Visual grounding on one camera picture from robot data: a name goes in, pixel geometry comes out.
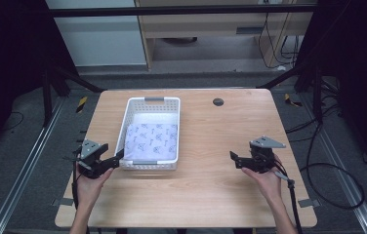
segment folded cloth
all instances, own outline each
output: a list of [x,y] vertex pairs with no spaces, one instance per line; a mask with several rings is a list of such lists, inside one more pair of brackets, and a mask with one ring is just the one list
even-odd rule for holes
[[131,124],[125,139],[127,161],[164,161],[177,157],[178,125]]

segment white plastic basket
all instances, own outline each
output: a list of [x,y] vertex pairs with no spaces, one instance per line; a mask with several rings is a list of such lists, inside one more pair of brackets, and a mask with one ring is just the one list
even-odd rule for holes
[[128,100],[116,150],[125,147],[126,133],[131,124],[171,124],[177,125],[177,148],[174,160],[128,161],[120,160],[124,170],[175,170],[179,158],[181,100],[178,97],[132,97]]

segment white panel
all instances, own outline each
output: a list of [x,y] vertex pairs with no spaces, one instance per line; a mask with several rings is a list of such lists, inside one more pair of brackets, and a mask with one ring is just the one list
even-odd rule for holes
[[[133,0],[47,0],[50,9],[134,7]],[[76,66],[146,64],[137,17],[55,18]]]

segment forearm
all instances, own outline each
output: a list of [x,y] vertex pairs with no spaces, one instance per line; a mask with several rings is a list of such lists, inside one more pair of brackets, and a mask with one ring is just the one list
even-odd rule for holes
[[275,226],[278,234],[297,234],[281,198],[267,200],[274,216]]
[[89,222],[90,214],[92,213],[92,207],[79,206],[76,211],[76,216],[73,221],[73,225],[70,229],[70,234],[83,234],[87,231],[87,224]]

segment black horizontal bar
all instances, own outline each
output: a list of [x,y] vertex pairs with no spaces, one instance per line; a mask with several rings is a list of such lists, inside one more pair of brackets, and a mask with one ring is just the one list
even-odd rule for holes
[[273,5],[214,5],[214,6],[171,6],[171,7],[128,7],[93,9],[51,9],[31,11],[29,14],[47,15],[53,18],[195,15],[195,14],[244,14],[244,13],[294,13],[314,12],[317,4],[273,4]]

